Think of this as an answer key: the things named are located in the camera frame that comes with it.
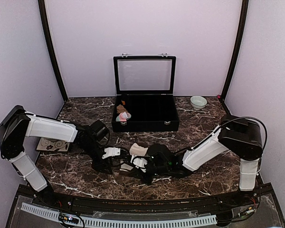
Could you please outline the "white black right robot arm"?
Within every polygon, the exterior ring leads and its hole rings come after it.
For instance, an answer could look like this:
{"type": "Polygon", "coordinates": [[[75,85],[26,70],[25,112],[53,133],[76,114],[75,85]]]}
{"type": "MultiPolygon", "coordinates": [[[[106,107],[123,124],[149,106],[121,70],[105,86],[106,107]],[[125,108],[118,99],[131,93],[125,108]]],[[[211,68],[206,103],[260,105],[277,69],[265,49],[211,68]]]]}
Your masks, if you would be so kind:
{"type": "Polygon", "coordinates": [[[220,124],[201,142],[183,149],[183,154],[172,153],[163,144],[154,144],[144,156],[133,155],[130,162],[140,171],[141,180],[150,184],[156,175],[184,178],[200,166],[225,151],[232,151],[240,158],[239,191],[233,202],[243,206],[251,199],[255,187],[259,161],[267,140],[262,139],[265,124],[254,117],[224,115],[220,124]]]}

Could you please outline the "beige and brown sock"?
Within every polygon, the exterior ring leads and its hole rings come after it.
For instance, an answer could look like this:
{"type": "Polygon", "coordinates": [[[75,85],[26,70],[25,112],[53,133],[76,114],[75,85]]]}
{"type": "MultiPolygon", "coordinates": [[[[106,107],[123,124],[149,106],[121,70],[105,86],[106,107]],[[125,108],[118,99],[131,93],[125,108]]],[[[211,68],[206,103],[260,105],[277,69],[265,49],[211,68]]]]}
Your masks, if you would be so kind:
{"type": "Polygon", "coordinates": [[[129,150],[121,149],[119,174],[139,178],[147,171],[147,151],[149,146],[142,142],[135,142],[129,150]]]}

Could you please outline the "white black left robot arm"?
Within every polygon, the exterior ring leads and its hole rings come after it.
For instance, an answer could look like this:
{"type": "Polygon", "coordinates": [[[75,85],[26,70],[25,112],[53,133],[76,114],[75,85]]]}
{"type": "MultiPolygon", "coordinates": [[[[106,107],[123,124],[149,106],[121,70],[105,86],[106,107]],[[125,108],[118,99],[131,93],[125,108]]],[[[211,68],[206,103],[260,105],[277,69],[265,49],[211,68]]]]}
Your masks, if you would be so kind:
{"type": "Polygon", "coordinates": [[[105,147],[100,144],[109,134],[100,120],[91,125],[80,125],[29,113],[21,105],[13,107],[0,123],[0,155],[12,163],[29,185],[39,192],[39,200],[47,207],[57,204],[57,195],[52,193],[50,184],[26,154],[23,143],[27,137],[43,137],[75,143],[92,158],[94,170],[112,173],[105,157],[105,147]]]}

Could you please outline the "pink patterned sock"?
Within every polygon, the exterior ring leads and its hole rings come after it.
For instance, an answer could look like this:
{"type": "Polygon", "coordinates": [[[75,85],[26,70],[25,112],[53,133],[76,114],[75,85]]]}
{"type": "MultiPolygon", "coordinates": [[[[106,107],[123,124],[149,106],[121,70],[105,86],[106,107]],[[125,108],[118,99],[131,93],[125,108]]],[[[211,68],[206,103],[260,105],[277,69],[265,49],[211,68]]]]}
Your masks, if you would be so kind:
{"type": "Polygon", "coordinates": [[[129,112],[122,112],[118,114],[116,117],[117,122],[127,122],[131,118],[131,114],[129,112]]]}

